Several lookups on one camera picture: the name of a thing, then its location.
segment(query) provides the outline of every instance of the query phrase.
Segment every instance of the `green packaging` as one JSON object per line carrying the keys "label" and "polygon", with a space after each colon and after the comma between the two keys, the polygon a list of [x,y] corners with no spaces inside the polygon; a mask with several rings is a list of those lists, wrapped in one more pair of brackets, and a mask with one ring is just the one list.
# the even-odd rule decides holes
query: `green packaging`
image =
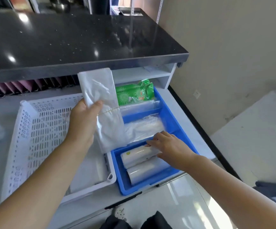
{"label": "green packaging", "polygon": [[138,84],[127,84],[116,87],[119,106],[147,101],[155,98],[154,85],[148,79]]}

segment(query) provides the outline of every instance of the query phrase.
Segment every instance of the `metal bowl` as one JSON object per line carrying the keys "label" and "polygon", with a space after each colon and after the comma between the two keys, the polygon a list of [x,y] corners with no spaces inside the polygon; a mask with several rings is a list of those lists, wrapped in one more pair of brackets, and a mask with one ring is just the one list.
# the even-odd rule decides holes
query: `metal bowl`
{"label": "metal bowl", "polygon": [[69,13],[70,12],[70,2],[68,0],[50,0],[52,8],[57,13]]}

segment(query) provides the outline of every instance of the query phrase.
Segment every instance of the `floor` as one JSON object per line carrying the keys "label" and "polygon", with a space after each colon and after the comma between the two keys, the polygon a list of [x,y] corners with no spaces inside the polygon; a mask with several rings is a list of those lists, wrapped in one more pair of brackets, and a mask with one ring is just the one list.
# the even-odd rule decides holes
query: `floor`
{"label": "floor", "polygon": [[[140,228],[158,210],[172,228],[236,229],[227,214],[189,175],[138,196],[123,204],[128,223]],[[71,229],[99,229],[111,210],[72,226]]]}

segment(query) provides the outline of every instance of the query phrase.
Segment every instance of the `blue plastic tray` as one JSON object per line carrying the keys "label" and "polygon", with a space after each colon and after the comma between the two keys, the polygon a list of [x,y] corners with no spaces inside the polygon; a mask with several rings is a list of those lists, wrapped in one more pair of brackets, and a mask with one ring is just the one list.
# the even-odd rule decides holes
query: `blue plastic tray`
{"label": "blue plastic tray", "polygon": [[[163,101],[163,99],[161,98],[161,96],[159,95],[158,91],[155,88],[154,88],[154,92],[155,92],[155,97],[158,100],[160,100],[160,102],[161,102],[161,107],[158,109],[151,110],[151,111],[146,111],[146,112],[141,112],[141,113],[124,116],[123,117],[124,123],[126,124],[131,121],[136,121],[136,120],[142,119],[148,115],[158,113],[162,120],[162,123],[165,127],[165,130],[168,133],[174,134],[176,137],[181,139],[184,143],[186,143],[190,147],[190,149],[194,153],[198,154],[198,152],[196,151],[192,142],[187,137],[187,135],[185,134],[185,132],[183,131],[183,129],[181,128],[181,126],[179,125],[177,120],[175,119],[174,115],[171,113],[170,109],[167,107],[166,103]],[[133,148],[136,148],[136,147],[139,147],[139,146],[142,146],[145,144],[146,144],[146,142],[141,142],[139,144],[135,144],[132,146],[126,146],[126,147],[118,148],[118,149],[111,151],[111,155],[113,158],[113,165],[115,167],[119,189],[120,189],[121,194],[124,196],[132,194],[132,193],[136,192],[137,190],[139,190],[140,188],[143,188],[147,185],[153,185],[153,184],[179,172],[178,169],[169,167],[169,168],[163,170],[162,172],[149,177],[148,179],[146,179],[144,181],[141,181],[135,185],[132,185],[131,181],[129,179],[129,176],[126,172],[126,169],[124,168],[124,165],[123,165],[120,155],[128,150],[131,150]]]}

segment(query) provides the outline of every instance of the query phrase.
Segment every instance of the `black countertop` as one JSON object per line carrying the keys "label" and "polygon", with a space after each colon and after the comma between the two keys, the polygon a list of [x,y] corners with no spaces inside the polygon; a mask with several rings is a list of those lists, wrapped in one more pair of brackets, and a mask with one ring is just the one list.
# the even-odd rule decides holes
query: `black countertop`
{"label": "black countertop", "polygon": [[185,62],[188,56],[148,16],[0,13],[0,82]]}

